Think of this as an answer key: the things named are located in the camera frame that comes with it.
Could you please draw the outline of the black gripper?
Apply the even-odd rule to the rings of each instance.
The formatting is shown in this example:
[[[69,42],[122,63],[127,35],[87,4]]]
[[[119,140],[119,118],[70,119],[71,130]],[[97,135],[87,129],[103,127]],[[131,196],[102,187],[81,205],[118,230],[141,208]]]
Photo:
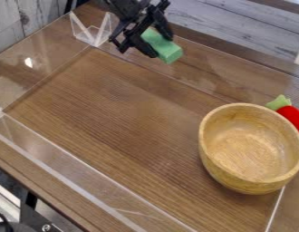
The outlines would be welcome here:
[[[169,5],[169,0],[159,0],[155,5],[150,0],[105,0],[105,6],[118,18],[109,42],[121,53],[134,47],[149,58],[158,56],[141,34],[153,26],[165,40],[173,40],[173,31],[163,16]]]

